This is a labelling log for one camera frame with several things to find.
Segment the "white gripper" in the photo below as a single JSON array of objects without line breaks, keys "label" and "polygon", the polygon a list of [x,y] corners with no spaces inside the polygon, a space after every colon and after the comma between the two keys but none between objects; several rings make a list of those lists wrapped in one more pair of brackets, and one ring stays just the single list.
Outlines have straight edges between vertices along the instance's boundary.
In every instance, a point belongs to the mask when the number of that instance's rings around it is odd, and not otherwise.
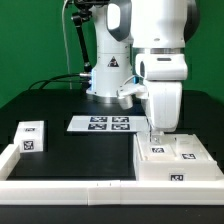
[{"label": "white gripper", "polygon": [[145,114],[154,130],[153,140],[159,141],[160,131],[173,132],[178,124],[182,80],[188,68],[183,54],[138,54],[136,73],[143,79],[146,99]]}]

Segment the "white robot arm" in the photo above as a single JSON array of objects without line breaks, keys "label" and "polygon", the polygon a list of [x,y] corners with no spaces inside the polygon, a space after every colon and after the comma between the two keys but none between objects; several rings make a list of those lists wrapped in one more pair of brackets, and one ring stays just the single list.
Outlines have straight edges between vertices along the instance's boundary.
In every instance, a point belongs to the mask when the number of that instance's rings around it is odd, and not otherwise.
[{"label": "white robot arm", "polygon": [[97,63],[88,96],[124,109],[137,97],[151,134],[174,131],[188,75],[183,49],[199,25],[196,0],[109,0],[92,12]]}]

